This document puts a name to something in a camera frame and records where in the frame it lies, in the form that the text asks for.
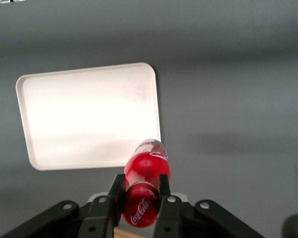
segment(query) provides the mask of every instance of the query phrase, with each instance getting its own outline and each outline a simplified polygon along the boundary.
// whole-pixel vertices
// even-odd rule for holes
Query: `gray surface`
[[[0,235],[61,200],[85,204],[123,171],[33,169],[18,77],[140,61],[158,76],[171,190],[280,237],[298,213],[298,2],[285,0],[1,4]]]

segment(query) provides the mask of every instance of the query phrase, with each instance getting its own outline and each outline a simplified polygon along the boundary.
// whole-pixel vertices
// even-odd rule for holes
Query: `bottle cap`
[[[159,193],[146,181],[134,183],[126,192],[123,216],[133,227],[152,225],[159,212]]]

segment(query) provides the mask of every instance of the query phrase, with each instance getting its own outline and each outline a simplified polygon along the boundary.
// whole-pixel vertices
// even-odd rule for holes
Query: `white tray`
[[[160,140],[155,73],[146,63],[24,75],[16,92],[38,170],[125,166],[141,141]]]

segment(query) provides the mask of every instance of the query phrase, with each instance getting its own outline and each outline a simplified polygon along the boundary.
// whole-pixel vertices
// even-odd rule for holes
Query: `coca-cola logo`
[[[145,199],[143,198],[141,202],[138,204],[137,212],[135,213],[135,215],[130,216],[130,221],[133,225],[136,225],[139,222],[139,220],[149,207],[149,203],[150,202],[145,201]]]

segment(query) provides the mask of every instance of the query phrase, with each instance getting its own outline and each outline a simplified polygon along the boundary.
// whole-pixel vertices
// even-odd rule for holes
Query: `coca-cola bottle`
[[[170,180],[168,156],[164,145],[155,139],[143,141],[127,162],[125,220],[134,227],[147,227],[155,222],[159,212],[159,175]]]

